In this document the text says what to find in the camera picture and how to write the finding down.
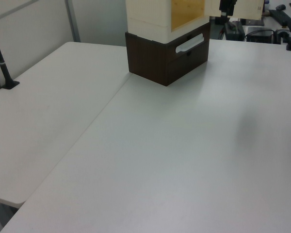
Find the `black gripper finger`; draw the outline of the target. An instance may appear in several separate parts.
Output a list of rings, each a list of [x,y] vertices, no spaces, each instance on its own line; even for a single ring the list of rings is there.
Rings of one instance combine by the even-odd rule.
[[[228,1],[228,11],[227,11],[228,16],[233,16],[235,4],[236,4],[236,0]]]
[[[227,17],[228,0],[220,0],[219,10],[221,11],[221,17]]]

